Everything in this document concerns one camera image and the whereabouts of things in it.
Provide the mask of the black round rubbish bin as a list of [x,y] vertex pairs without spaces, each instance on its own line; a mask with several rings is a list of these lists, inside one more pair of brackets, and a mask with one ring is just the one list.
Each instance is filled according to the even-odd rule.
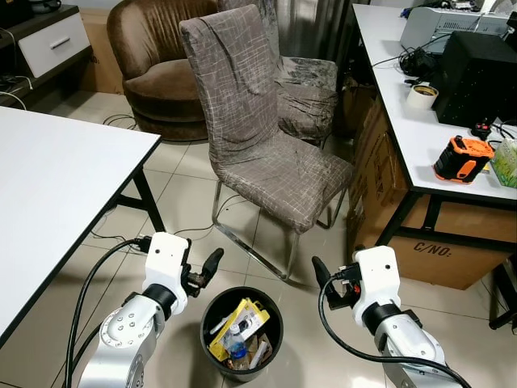
[[[251,301],[257,302],[263,310],[270,314],[270,320],[258,329],[259,334],[265,334],[267,340],[271,343],[271,350],[266,352],[265,358],[259,363],[255,369],[239,370],[229,369],[223,365],[218,359],[208,351],[211,340],[214,340],[215,335],[210,334],[213,329],[226,315],[233,313],[236,310],[237,304],[244,299],[249,298]],[[215,366],[218,373],[223,377],[228,378],[235,383],[247,383],[253,381],[261,374],[261,372],[268,367],[282,348],[282,336],[284,336],[284,327],[282,327],[282,315],[280,308],[275,301],[266,295],[261,289],[251,287],[232,287],[216,295],[209,303],[204,311],[202,318],[202,325],[200,325],[199,339],[202,341],[202,348],[204,349],[204,357],[207,362]]]

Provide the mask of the yellow plastic package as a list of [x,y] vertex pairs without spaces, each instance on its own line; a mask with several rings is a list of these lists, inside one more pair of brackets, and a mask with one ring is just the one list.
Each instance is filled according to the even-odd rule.
[[226,315],[218,324],[209,332],[214,334],[209,344],[209,351],[218,361],[225,361],[228,358],[225,348],[223,348],[222,337],[228,332],[231,326],[238,326],[242,330],[245,339],[248,340],[258,332],[270,320],[270,313],[263,308],[262,303],[252,301],[249,298],[243,298],[233,313]]

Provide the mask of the clear plastic bottle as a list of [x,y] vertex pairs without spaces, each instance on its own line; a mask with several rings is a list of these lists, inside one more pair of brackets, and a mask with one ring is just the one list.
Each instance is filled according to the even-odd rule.
[[222,337],[223,348],[225,348],[228,358],[226,365],[230,369],[248,369],[248,346],[242,330],[238,326],[231,326],[225,336]]

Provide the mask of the brown patterned covered chair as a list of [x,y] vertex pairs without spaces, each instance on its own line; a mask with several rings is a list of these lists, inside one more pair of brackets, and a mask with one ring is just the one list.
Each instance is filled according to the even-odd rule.
[[228,186],[299,237],[344,197],[355,168],[278,126],[278,94],[258,7],[246,5],[179,23],[195,75],[218,186]]

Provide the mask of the brown cardboard box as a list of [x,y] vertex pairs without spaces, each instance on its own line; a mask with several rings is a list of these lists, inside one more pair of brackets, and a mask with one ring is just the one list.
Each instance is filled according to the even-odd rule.
[[[362,247],[376,245],[377,238],[410,188],[394,149],[383,100],[370,96],[368,101],[364,129],[360,129],[355,138],[357,178],[348,189],[348,255]],[[517,214],[445,200],[439,208],[435,230],[514,243]],[[395,250],[401,276],[452,289],[468,289],[510,258],[509,252],[425,238],[395,235],[389,244]]]

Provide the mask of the white table with black legs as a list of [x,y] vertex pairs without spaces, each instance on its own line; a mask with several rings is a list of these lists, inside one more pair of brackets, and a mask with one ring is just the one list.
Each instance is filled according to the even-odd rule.
[[0,348],[111,205],[164,230],[144,165],[157,134],[0,107]]

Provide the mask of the grey patterned covered chair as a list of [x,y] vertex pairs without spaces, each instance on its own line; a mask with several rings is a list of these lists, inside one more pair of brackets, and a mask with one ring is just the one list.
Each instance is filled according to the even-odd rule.
[[268,36],[278,87],[278,126],[282,132],[321,147],[332,133],[338,103],[338,66],[332,61],[280,54],[276,0],[217,0],[219,11],[258,7]]

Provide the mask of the orange and black tool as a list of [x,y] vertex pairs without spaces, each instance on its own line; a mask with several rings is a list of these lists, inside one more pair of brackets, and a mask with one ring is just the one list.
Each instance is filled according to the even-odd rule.
[[435,176],[462,184],[471,184],[494,158],[494,148],[487,141],[455,136],[433,165]]

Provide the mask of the green tissue box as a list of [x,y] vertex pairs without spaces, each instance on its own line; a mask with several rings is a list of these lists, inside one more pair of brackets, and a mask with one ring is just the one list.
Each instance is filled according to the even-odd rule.
[[517,141],[514,139],[490,140],[494,147],[492,170],[503,186],[517,188]]

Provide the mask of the white tape roll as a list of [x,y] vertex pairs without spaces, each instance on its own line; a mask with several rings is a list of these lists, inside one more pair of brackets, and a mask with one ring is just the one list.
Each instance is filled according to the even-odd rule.
[[410,92],[406,96],[406,106],[417,108],[417,110],[432,110],[437,97],[439,97],[439,90],[429,82],[418,82],[411,86]]

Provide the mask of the small red and black plug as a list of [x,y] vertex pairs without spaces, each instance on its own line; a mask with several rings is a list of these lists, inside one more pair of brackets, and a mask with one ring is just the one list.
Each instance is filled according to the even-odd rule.
[[492,133],[494,133],[496,123],[494,121],[477,122],[471,129],[470,133],[482,141],[488,141]]

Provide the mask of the black box device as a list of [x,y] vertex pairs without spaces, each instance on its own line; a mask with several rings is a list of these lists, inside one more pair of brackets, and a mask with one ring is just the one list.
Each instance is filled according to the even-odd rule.
[[456,31],[430,82],[437,121],[460,127],[517,117],[517,55],[501,37]]

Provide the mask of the dark cabinet with white drawer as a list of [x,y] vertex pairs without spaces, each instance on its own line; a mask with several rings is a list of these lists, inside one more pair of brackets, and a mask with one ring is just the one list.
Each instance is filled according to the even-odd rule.
[[0,28],[0,106],[25,106],[31,93],[84,67],[92,54],[78,5]]

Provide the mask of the grey printer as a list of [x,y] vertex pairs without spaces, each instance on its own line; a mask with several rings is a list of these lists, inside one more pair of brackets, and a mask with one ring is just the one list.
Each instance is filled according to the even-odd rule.
[[509,16],[492,12],[414,7],[406,18],[400,44],[404,49],[424,48],[429,54],[440,54],[455,31],[472,31],[505,40],[514,31],[507,22]]

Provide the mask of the white desk with black frame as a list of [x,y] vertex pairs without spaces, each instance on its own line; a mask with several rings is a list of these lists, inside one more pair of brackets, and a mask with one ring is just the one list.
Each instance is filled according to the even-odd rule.
[[404,82],[403,74],[394,67],[395,56],[401,54],[400,38],[406,25],[400,16],[401,10],[355,4],[352,11],[372,63],[376,87],[392,127],[398,158],[410,185],[378,236],[377,245],[381,247],[390,243],[392,237],[400,236],[514,254],[517,245],[513,242],[435,230],[437,214],[443,202],[516,212],[517,191],[503,186],[491,171],[477,174],[477,178],[469,184],[435,177],[431,167],[448,141],[469,131],[465,127],[440,124],[432,110],[412,108],[406,103],[411,88]]

